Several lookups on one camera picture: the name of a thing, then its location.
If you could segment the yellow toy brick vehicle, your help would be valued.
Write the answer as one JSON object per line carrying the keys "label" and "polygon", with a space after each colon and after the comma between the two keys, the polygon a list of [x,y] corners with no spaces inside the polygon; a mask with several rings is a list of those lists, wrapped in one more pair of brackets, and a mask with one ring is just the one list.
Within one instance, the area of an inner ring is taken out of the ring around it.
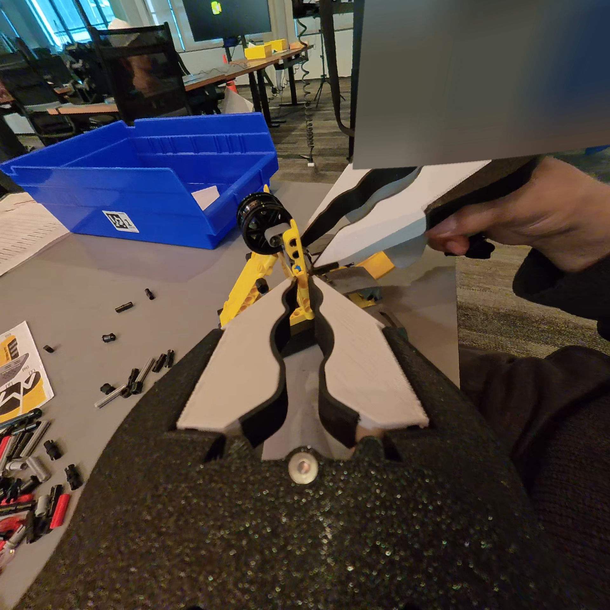
{"label": "yellow toy brick vehicle", "polygon": [[291,356],[315,344],[314,314],[310,307],[309,288],[304,286],[305,279],[313,276],[338,289],[385,326],[399,328],[408,338],[404,325],[383,301],[378,280],[395,268],[384,252],[370,255],[358,263],[339,265],[335,262],[314,269],[310,263],[312,255],[318,253],[317,248],[308,250],[304,247],[293,217],[271,194],[268,186],[240,202],[237,225],[250,252],[228,299],[218,310],[220,328],[269,293],[266,278],[280,262],[284,276],[299,281],[296,306],[289,320],[290,339],[281,351],[282,356]]}

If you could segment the pile of toy brick pieces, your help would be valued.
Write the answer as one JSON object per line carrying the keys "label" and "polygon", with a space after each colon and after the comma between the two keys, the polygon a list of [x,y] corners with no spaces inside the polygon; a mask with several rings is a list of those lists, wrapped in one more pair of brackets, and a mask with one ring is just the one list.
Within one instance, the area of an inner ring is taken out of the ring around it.
{"label": "pile of toy brick pieces", "polygon": [[38,492],[50,472],[34,451],[49,424],[40,408],[1,424],[1,570],[22,544],[33,544],[64,524],[71,493],[84,484],[79,467],[68,464],[65,484]]}

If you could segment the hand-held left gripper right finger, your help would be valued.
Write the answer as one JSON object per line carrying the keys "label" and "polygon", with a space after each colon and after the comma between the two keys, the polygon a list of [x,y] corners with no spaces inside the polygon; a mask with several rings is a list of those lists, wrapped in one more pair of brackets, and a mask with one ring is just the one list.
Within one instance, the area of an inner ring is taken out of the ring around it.
{"label": "hand-held left gripper right finger", "polygon": [[309,279],[315,339],[323,354],[318,415],[354,448],[364,436],[425,429],[430,419],[385,338],[385,326],[318,278]]}

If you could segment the person's right hand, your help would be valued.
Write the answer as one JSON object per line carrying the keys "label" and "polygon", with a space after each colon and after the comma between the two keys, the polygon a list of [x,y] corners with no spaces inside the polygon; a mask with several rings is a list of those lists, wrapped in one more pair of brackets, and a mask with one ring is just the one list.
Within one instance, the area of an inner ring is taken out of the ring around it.
{"label": "person's right hand", "polygon": [[609,254],[609,185],[545,157],[518,190],[465,206],[426,236],[432,249],[465,255],[469,237],[478,233],[531,247],[563,272],[582,271]]}

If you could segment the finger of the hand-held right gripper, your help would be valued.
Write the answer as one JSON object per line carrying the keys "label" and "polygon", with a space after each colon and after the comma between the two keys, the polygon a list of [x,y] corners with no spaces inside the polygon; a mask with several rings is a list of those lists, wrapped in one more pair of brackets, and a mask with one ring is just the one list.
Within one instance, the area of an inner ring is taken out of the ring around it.
{"label": "finger of the hand-held right gripper", "polygon": [[311,246],[343,218],[349,224],[362,220],[379,202],[409,187],[421,170],[421,166],[371,170],[347,166],[301,234],[302,245]]}
{"label": "finger of the hand-held right gripper", "polygon": [[408,186],[377,202],[362,219],[339,229],[313,267],[359,263],[377,252],[419,238],[426,232],[426,208],[490,162],[485,159],[423,166]]}

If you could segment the white foam board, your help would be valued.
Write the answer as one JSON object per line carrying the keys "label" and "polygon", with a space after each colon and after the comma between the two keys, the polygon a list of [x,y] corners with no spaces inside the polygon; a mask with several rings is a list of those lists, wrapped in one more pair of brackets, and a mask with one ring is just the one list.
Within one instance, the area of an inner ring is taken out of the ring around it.
{"label": "white foam board", "polygon": [[250,100],[242,97],[230,88],[225,89],[225,97],[221,107],[222,114],[233,115],[251,112],[254,112],[254,105]]}

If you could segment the yellow sticker sheet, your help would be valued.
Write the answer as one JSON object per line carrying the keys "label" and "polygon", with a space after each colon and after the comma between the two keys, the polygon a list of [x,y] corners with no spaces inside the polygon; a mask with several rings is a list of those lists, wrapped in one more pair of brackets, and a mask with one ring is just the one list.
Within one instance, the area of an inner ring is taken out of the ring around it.
{"label": "yellow sticker sheet", "polygon": [[54,398],[27,322],[1,333],[1,423],[44,406]]}

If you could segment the black computer monitor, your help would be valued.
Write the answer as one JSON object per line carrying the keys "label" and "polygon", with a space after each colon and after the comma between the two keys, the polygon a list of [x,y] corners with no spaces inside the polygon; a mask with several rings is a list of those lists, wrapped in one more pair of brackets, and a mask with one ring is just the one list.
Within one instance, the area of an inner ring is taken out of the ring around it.
{"label": "black computer monitor", "polygon": [[271,32],[268,1],[183,1],[195,42]]}

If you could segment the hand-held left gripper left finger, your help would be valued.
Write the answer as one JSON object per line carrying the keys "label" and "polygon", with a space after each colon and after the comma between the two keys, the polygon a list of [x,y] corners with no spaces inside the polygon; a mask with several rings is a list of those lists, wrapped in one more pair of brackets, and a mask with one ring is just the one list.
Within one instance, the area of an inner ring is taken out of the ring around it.
{"label": "hand-held left gripper left finger", "polygon": [[221,330],[176,427],[242,433],[260,446],[287,416],[282,351],[291,338],[294,279],[286,279]]}

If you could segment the blue plastic storage bin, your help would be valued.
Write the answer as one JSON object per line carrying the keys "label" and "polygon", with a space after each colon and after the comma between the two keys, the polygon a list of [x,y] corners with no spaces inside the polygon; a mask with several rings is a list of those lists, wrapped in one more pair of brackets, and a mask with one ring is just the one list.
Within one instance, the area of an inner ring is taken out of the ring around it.
{"label": "blue plastic storage bin", "polygon": [[[116,121],[1,164],[75,234],[214,249],[278,157],[261,113]],[[201,210],[192,193],[216,185]]]}

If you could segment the person's torso in dark sweater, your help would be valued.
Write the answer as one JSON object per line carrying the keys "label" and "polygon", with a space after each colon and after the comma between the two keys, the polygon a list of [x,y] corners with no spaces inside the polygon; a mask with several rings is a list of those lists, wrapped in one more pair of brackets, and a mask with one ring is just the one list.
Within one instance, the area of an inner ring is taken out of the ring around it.
{"label": "person's torso in dark sweater", "polygon": [[609,609],[609,356],[459,347],[462,392],[487,420],[561,561]]}

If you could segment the printed paper sheet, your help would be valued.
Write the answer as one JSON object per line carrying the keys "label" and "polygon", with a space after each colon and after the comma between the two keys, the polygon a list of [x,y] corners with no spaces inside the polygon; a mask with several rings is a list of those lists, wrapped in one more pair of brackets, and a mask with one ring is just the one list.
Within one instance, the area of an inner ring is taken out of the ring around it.
{"label": "printed paper sheet", "polygon": [[69,234],[27,193],[1,197],[1,276]]}

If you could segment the black mesh office chair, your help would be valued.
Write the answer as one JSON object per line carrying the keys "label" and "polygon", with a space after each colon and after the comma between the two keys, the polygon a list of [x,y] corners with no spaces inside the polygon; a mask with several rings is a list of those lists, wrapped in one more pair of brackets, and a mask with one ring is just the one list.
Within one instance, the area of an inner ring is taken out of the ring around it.
{"label": "black mesh office chair", "polygon": [[88,31],[123,122],[193,114],[168,23]]}

